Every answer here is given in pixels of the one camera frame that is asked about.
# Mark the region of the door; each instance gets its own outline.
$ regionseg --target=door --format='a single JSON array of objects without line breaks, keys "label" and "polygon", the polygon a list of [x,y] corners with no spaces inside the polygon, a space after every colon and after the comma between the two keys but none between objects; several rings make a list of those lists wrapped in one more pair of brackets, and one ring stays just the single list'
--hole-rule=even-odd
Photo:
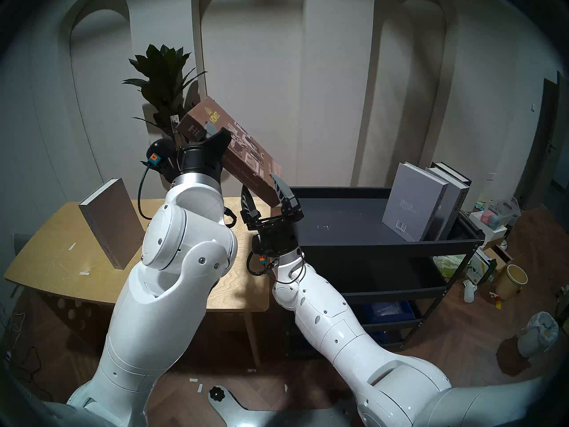
[{"label": "door", "polygon": [[555,173],[567,129],[567,81],[558,72],[557,84],[543,80],[538,125],[526,167],[514,196],[522,209],[543,203]]}]

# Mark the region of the black shelf cart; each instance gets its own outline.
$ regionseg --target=black shelf cart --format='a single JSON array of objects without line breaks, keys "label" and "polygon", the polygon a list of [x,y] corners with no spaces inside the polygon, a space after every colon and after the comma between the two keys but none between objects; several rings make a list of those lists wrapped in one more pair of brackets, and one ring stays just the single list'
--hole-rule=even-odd
[{"label": "black shelf cart", "polygon": [[[405,346],[484,243],[484,233],[462,212],[447,240],[405,241],[381,221],[390,188],[296,187],[292,191],[305,213],[295,231],[306,261],[345,297],[367,332],[383,332],[378,342],[383,347]],[[465,257],[447,281],[431,257],[456,254]],[[434,300],[421,312],[416,301],[423,299]],[[407,301],[414,318],[369,323],[356,310],[364,303],[395,301]],[[404,329],[410,329],[406,336],[401,334]],[[294,318],[284,330],[287,354],[303,356],[297,353],[310,345]]]}]

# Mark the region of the brown book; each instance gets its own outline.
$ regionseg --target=brown book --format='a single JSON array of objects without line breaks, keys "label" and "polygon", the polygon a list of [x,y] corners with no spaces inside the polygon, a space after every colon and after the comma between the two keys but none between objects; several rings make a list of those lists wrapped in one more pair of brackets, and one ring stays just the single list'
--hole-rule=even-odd
[{"label": "brown book", "polygon": [[122,178],[105,182],[79,209],[111,264],[125,269],[142,245],[144,230]]},{"label": "brown book", "polygon": [[231,143],[223,155],[223,168],[253,191],[269,206],[277,206],[271,173],[280,177],[280,165],[259,143],[247,133],[226,111],[209,96],[192,108],[176,127],[188,139],[195,141],[206,123],[219,131],[222,127],[231,131]]}]

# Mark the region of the metal base plate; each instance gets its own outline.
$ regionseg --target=metal base plate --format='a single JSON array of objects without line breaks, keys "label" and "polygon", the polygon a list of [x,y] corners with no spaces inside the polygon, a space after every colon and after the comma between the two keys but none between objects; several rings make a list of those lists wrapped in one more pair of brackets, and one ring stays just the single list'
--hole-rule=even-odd
[{"label": "metal base plate", "polygon": [[340,399],[329,409],[247,410],[222,385],[209,390],[208,400],[228,427],[349,427],[357,411],[353,398]]}]

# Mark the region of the white bottle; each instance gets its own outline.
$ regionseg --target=white bottle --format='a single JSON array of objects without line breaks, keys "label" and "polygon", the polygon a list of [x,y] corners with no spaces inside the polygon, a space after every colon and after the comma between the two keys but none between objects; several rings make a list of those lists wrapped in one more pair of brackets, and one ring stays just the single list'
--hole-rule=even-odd
[{"label": "white bottle", "polygon": [[476,292],[478,286],[474,285],[470,280],[464,282],[464,301],[466,303],[472,303],[474,301],[474,292]]}]

